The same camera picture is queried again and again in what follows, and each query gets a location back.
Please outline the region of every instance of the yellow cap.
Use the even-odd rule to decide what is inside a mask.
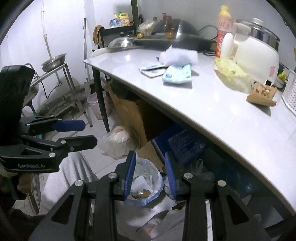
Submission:
[[[228,12],[228,6],[222,5],[221,6],[221,11]]]

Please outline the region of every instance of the faucet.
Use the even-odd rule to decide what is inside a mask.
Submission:
[[[33,68],[33,66],[32,66],[32,64],[30,64],[30,63],[26,63],[26,64],[24,64],[24,66],[26,66],[26,65],[29,65],[30,67],[31,67],[31,69],[33,69],[34,70],[34,68]],[[39,75],[37,74],[37,72],[35,71],[35,73],[34,73],[34,79],[36,80],[36,79],[39,79]]]

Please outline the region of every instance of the bucket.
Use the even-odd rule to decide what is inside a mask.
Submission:
[[[111,114],[111,108],[110,108],[109,101],[108,101],[108,98],[107,98],[107,94],[106,94],[105,91],[103,91],[103,97],[104,97],[107,117],[109,117],[110,114]],[[103,118],[102,118],[102,115],[101,115],[100,106],[99,106],[99,102],[98,102],[98,97],[97,97],[96,93],[91,94],[87,98],[87,102],[89,103],[91,109],[93,110],[94,115],[96,116],[96,118],[98,120],[102,120]]]

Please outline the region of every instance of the yellow detergent bottle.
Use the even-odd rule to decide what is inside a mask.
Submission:
[[[221,46],[224,36],[227,33],[232,32],[232,17],[228,12],[228,7],[222,5],[221,12],[219,13],[219,24],[218,24],[218,38],[217,38],[217,49],[216,57],[220,58]]]
[[[128,13],[127,12],[120,12],[119,18],[121,20],[121,25],[124,26],[129,26],[130,22],[129,22],[129,17],[128,17]]]

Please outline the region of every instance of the blue gripper pad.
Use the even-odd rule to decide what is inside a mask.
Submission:
[[[173,167],[172,167],[172,162],[174,162],[174,160],[172,160],[170,158],[169,153],[166,152],[165,153],[165,169],[168,176],[168,183],[170,184],[170,192],[175,200],[177,197],[177,184],[176,184],[176,178],[175,178]]]
[[[129,164],[128,171],[126,173],[126,178],[124,181],[124,192],[123,192],[124,200],[128,198],[128,195],[131,192],[131,184],[133,182],[133,174],[135,172],[136,161],[137,161],[136,153],[133,152],[133,155],[131,157],[131,162]]]
[[[82,120],[59,120],[52,125],[52,128],[58,132],[83,131],[85,123]]]

